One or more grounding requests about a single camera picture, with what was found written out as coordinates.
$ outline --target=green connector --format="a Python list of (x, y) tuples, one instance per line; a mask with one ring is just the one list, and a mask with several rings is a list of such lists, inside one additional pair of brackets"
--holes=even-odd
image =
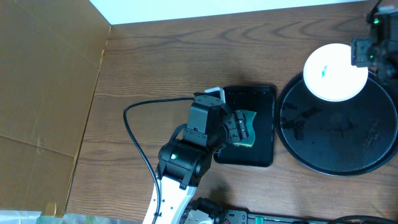
[(264, 219), (262, 217), (256, 217), (254, 222), (255, 224), (264, 224)]

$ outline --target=green mark on plate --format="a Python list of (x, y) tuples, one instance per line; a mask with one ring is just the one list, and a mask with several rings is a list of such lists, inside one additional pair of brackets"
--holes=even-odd
[(323, 71), (322, 71), (322, 77), (324, 77), (325, 76), (325, 71), (326, 71), (326, 68), (328, 67), (328, 65), (325, 65), (325, 67), (323, 68)]

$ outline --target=cardboard panel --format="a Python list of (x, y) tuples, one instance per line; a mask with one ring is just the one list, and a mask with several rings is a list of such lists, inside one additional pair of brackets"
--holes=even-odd
[[(6, 138), (0, 145), (0, 209), (63, 216), (73, 157)], [(57, 205), (56, 211), (46, 210), (49, 204)]]
[(110, 24), (88, 0), (16, 2), (93, 64), (100, 64)]
[(96, 66), (13, 2), (0, 20), (0, 136), (76, 156)]

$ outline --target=wooden table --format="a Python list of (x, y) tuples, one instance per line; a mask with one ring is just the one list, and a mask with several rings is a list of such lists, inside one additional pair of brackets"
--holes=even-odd
[[(124, 127), (127, 105), (226, 85), (273, 83), (280, 93), (315, 49), (366, 35), (364, 11), (357, 2), (113, 26), (67, 211), (143, 220), (153, 183)], [(160, 147), (187, 122), (190, 104), (129, 112), (153, 167)], [(213, 162), (195, 196), (253, 213), (397, 220), (398, 157), (370, 174), (331, 177), (301, 165), (276, 137), (273, 165)]]

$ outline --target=cable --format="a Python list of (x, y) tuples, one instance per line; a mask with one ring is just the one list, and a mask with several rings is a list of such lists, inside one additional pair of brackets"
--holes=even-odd
[(142, 156), (142, 159), (144, 160), (145, 164), (147, 165), (150, 175), (152, 176), (154, 183), (155, 183), (156, 194), (157, 194), (157, 205), (156, 205), (156, 212), (154, 214), (154, 219), (152, 221), (152, 224), (155, 224), (157, 216), (160, 211), (160, 200), (161, 200), (160, 188), (159, 188), (159, 184), (157, 183), (155, 172), (154, 172), (153, 168), (150, 166), (148, 158), (145, 156), (140, 145), (138, 144), (137, 140), (135, 139), (134, 135), (131, 132), (130, 125), (127, 121), (127, 111), (135, 106), (144, 105), (144, 104), (148, 104), (148, 103), (163, 103), (163, 102), (173, 102), (173, 101), (180, 101), (180, 100), (193, 100), (193, 98), (192, 97), (183, 97), (183, 98), (174, 98), (174, 99), (165, 99), (165, 100), (148, 100), (148, 101), (143, 101), (140, 103), (134, 103), (134, 104), (126, 107), (126, 109), (124, 109), (124, 111), (123, 111), (123, 120), (124, 120), (124, 125), (126, 126), (126, 129), (127, 129), (127, 132), (129, 133), (130, 138), (133, 141), (134, 145), (137, 147), (137, 150), (138, 150), (139, 154)]
[(369, 215), (349, 215), (349, 216), (341, 217), (341, 218), (338, 218), (331, 222), (328, 222), (328, 224), (337, 224), (337, 223), (351, 221), (351, 220), (373, 221), (373, 222), (384, 223), (384, 224), (398, 224), (397, 222), (388, 220), (386, 218), (372, 217)]

